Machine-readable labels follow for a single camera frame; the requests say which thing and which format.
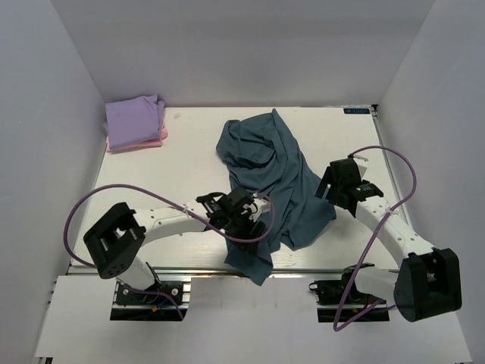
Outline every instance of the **white wall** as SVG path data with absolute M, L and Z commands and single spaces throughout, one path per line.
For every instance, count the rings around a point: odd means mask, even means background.
M 106 101 L 378 103 L 433 0 L 52 0 Z
M 411 159 L 417 231 L 460 258 L 458 318 L 472 358 L 485 362 L 485 2 L 436 0 L 380 105 L 384 141 Z M 402 189 L 408 171 L 397 167 Z
M 49 0 L 0 11 L 0 362 L 31 361 L 62 228 L 102 155 L 103 100 Z

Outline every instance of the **purple cable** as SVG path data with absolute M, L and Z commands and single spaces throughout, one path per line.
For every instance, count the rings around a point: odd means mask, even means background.
M 369 253 L 369 250 L 371 249 L 372 244 L 377 239 L 377 235 L 379 234 L 380 229 L 386 223 L 387 219 L 391 216 L 391 212 L 393 212 L 398 207 L 400 207 L 403 203 L 405 203 L 405 202 L 409 201 L 409 199 L 411 199 L 412 195 L 414 195 L 415 192 L 416 192 L 416 186 L 417 186 L 417 183 L 418 183 L 418 179 L 416 178 L 416 171 L 413 168 L 411 162 L 405 156 L 403 156 L 401 153 L 397 152 L 394 149 L 387 148 L 385 146 L 366 146 L 364 148 L 357 149 L 356 151 L 350 153 L 349 157 L 351 158 L 355 154 L 357 154 L 359 152 L 363 152 L 365 150 L 369 150 L 369 149 L 382 149 L 382 150 L 386 150 L 387 152 L 391 152 L 391 153 L 397 155 L 398 157 L 400 157 L 408 165 L 409 170 L 411 171 L 411 175 L 412 175 L 412 188 L 411 188 L 411 192 L 404 199 L 399 200 L 395 205 L 393 205 L 393 206 L 391 206 L 389 208 L 389 212 L 386 212 L 386 214 L 384 214 L 384 216 L 382 217 L 382 219 L 379 221 L 379 224 L 377 224 L 377 226 L 376 226 L 376 228 L 375 228 L 375 230 L 374 230 L 371 238 L 369 239 L 367 245 L 365 246 L 365 249 L 362 252 L 361 257 L 358 259 L 358 262 L 355 265 L 354 272 L 350 276 L 349 283 L 347 283 L 346 289 L 343 291 L 342 298 L 340 299 L 339 306 L 338 306 L 338 308 L 336 310 L 335 319 L 333 320 L 333 330 L 335 332 L 338 332 L 338 331 L 343 330 L 344 328 L 346 328 L 347 326 L 349 326 L 350 324 L 352 324 L 355 320 L 361 318 L 363 315 L 365 315 L 366 313 L 370 312 L 375 306 L 377 306 L 378 304 L 380 304 L 380 303 L 383 302 L 383 300 L 377 300 L 372 305 L 370 305 L 368 308 L 363 309 L 357 315 L 351 317 L 349 320 L 347 320 L 346 322 L 344 322 L 343 324 L 341 324 L 340 326 L 338 326 L 339 320 L 340 320 L 340 315 L 342 314 L 342 310 L 343 310 L 343 305 L 344 305 L 344 303 L 345 303 L 345 301 L 347 299 L 347 296 L 349 295 L 349 292 L 350 292 L 350 289 L 351 289 L 352 285 L 354 284 L 355 277 L 357 277 L 358 271 L 362 267 L 362 263 L 364 262 L 364 259 L 367 256 L 367 254 Z M 390 309 L 393 309 L 394 307 L 396 307 L 396 305 L 389 306 L 389 307 L 387 307 L 384 310 L 389 311 Z
M 129 190 L 135 190 L 135 191 L 144 193 L 145 195 L 149 195 L 149 196 L 151 196 L 151 197 L 153 197 L 155 199 L 159 199 L 160 201 L 165 202 L 166 204 L 172 206 L 174 209 L 190 215 L 195 220 L 198 220 L 201 223 L 203 223 L 204 225 L 206 225 L 209 229 L 215 231 L 216 233 L 218 233 L 222 237 L 225 237 L 226 239 L 228 239 L 230 241 L 233 241 L 235 243 L 257 243 L 258 241 L 263 240 L 264 238 L 266 238 L 269 235 L 269 233 L 273 229 L 274 222 L 276 221 L 276 212 L 274 211 L 273 201 L 271 200 L 271 198 L 269 196 L 264 195 L 263 193 L 258 193 L 258 197 L 260 197 L 262 199 L 266 199 L 270 203 L 270 206 L 271 206 L 271 223 L 270 223 L 270 226 L 265 231 L 265 233 L 262 234 L 260 237 L 256 237 L 255 239 L 238 239 L 238 238 L 230 237 L 229 235 L 226 235 L 225 233 L 223 233 L 222 231 L 220 231 L 219 229 L 217 229 L 215 226 L 209 224 L 206 220 L 204 220 L 203 218 L 201 218 L 197 214 L 194 214 L 193 212 L 185 209 L 183 206 L 177 205 L 175 202 L 172 202 L 169 199 L 165 199 L 164 197 L 159 196 L 156 193 L 150 192 L 150 191 L 145 190 L 144 188 L 141 188 L 141 187 L 133 186 L 131 184 L 107 184 L 105 186 L 101 186 L 101 187 L 95 188 L 94 190 L 88 192 L 86 195 L 84 195 L 83 197 L 81 197 L 79 199 L 79 201 L 76 202 L 76 204 L 74 205 L 74 207 L 69 212 L 69 215 L 67 216 L 66 224 L 64 225 L 64 233 L 62 234 L 62 238 L 63 238 L 63 241 L 64 241 L 64 248 L 66 249 L 66 251 L 70 255 L 70 257 L 72 259 L 74 259 L 74 260 L 77 260 L 79 263 L 82 263 L 84 265 L 87 265 L 90 268 L 96 268 L 96 266 L 94 264 L 90 263 L 90 262 L 87 262 L 84 259 L 81 259 L 79 256 L 77 256 L 74 253 L 74 251 L 69 246 L 69 242 L 67 241 L 67 236 L 69 235 L 69 225 L 70 225 L 70 222 L 72 221 L 72 219 L 74 217 L 74 214 L 76 213 L 76 211 L 78 210 L 78 208 L 83 204 L 83 202 L 85 202 L 89 197 L 91 197 L 95 193 L 101 192 L 103 190 L 109 190 L 111 188 L 127 188 Z M 130 290 L 130 291 L 132 291 L 134 293 L 156 294 L 157 296 L 163 296 L 163 297 L 168 298 L 172 302 L 172 304 L 175 306 L 175 308 L 176 308 L 179 316 L 181 317 L 181 319 L 183 319 L 183 315 L 182 315 L 182 312 L 179 309 L 179 306 L 175 303 L 175 301 L 172 299 L 172 297 L 170 297 L 166 293 L 163 293 L 163 292 L 154 292 L 154 291 L 146 291 L 145 292 L 144 290 L 137 290 L 136 288 L 132 288 L 128 284 L 125 284 L 125 287 L 127 287 L 128 290 Z

